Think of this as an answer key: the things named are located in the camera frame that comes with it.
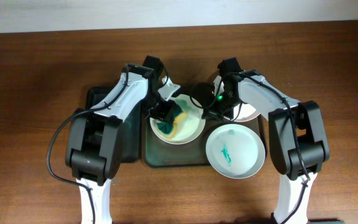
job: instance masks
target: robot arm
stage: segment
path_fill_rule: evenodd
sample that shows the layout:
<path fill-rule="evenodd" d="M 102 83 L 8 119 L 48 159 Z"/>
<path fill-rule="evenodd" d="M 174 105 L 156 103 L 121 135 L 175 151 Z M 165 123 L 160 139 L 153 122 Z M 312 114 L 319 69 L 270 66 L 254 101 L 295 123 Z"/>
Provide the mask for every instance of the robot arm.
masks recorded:
<path fill-rule="evenodd" d="M 203 116 L 209 119 L 222 119 L 223 116 L 232 118 L 232 109 L 244 102 L 252 105 L 268 120 L 270 156 L 276 170 L 281 174 L 278 203 L 273 213 L 274 220 L 276 223 L 286 224 L 307 223 L 306 209 L 311 185 L 323 162 L 329 159 L 328 142 L 318 105 L 313 101 L 301 103 L 287 97 L 270 85 L 258 71 L 243 71 L 235 58 L 224 60 L 218 65 L 218 69 L 222 77 L 223 90 L 218 90 L 215 82 L 215 92 L 219 91 L 222 100 L 205 109 Z M 306 175 L 302 172 L 295 151 L 287 106 L 272 90 L 288 102 L 296 127 L 306 129 L 306 134 L 298 136 L 297 140 L 310 177 L 307 187 L 303 187 Z"/>
<path fill-rule="evenodd" d="M 163 65 L 159 58 L 147 56 L 143 66 L 128 65 L 118 84 L 92 109 L 102 108 L 117 98 L 104 110 L 87 117 L 79 117 L 71 124 L 66 153 L 66 165 L 71 167 L 76 181 L 92 189 L 92 202 L 96 224 L 111 224 L 109 194 L 111 179 L 121 163 L 122 149 L 115 147 L 118 127 L 138 103 L 142 112 L 164 122 L 173 122 L 173 112 L 178 105 L 170 97 L 180 86 L 166 77 L 160 88 L 159 77 Z M 82 224 L 93 223 L 90 198 L 80 187 Z"/>

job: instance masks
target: white plate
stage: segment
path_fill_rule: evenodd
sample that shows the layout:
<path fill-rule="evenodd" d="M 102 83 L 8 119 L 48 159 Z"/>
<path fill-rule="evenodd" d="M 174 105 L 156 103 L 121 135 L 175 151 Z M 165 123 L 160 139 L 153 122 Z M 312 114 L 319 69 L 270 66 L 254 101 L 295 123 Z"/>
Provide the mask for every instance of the white plate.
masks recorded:
<path fill-rule="evenodd" d="M 253 130 L 240 124 L 226 124 L 209 135 L 206 156 L 220 174 L 242 179 L 256 174 L 262 167 L 265 147 Z"/>
<path fill-rule="evenodd" d="M 154 134 L 161 140 L 170 144 L 185 144 L 196 139 L 204 129 L 205 119 L 201 119 L 203 110 L 197 108 L 191 101 L 188 95 L 180 94 L 176 98 L 171 98 L 180 108 L 187 113 L 187 118 L 178 124 L 178 132 L 172 138 L 166 138 L 157 127 L 156 119 L 150 118 L 150 125 Z"/>
<path fill-rule="evenodd" d="M 234 117 L 237 116 L 239 112 L 240 105 L 237 105 L 235 108 L 233 108 L 233 115 Z M 256 117 L 258 117 L 260 113 L 250 104 L 243 103 L 241 106 L 240 114 L 237 119 L 235 119 L 235 122 L 246 122 L 250 121 Z"/>

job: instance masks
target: sponge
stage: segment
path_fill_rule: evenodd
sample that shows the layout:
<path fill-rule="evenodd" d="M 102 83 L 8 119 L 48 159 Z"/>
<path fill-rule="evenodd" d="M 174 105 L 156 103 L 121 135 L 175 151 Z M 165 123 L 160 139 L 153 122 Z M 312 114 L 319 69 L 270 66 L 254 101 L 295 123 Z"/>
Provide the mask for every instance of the sponge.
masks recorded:
<path fill-rule="evenodd" d="M 169 139 L 172 139 L 176 136 L 178 132 L 178 123 L 186 119 L 188 115 L 178 106 L 177 109 L 175 109 L 173 112 L 173 116 L 175 119 L 173 120 L 172 124 L 166 122 L 157 123 L 158 129 L 166 138 Z"/>

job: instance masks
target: dark green tray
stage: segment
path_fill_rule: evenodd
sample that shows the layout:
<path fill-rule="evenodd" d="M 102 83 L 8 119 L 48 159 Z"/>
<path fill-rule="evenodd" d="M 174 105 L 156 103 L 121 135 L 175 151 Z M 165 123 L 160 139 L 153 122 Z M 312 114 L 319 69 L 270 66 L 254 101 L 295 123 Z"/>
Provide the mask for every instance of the dark green tray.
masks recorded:
<path fill-rule="evenodd" d="M 247 122 L 206 121 L 203 132 L 193 141 L 174 145 L 159 139 L 150 126 L 150 119 L 142 122 L 142 159 L 150 167 L 208 166 L 205 144 L 209 135 L 216 128 L 225 124 L 240 124 L 255 131 L 261 138 L 265 150 L 264 125 L 261 115 Z"/>

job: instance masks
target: wood grain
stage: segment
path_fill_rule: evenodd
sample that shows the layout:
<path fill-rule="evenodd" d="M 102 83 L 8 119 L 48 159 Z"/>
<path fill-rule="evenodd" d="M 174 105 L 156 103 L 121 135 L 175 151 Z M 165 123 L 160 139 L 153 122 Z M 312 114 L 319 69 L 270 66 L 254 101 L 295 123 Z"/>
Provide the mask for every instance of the wood grain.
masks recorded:
<path fill-rule="evenodd" d="M 205 81 L 225 58 L 257 68 L 324 116 L 331 159 L 313 186 L 308 217 L 358 223 L 358 21 L 0 34 L 0 223 L 79 223 L 76 187 L 45 165 L 57 126 L 84 106 L 89 87 L 112 83 L 127 62 L 160 57 L 175 82 Z M 52 155 L 70 177 L 68 131 Z M 219 223 L 268 218 L 278 195 L 270 158 L 232 180 L 210 167 L 124 164 L 111 188 L 118 223 Z"/>

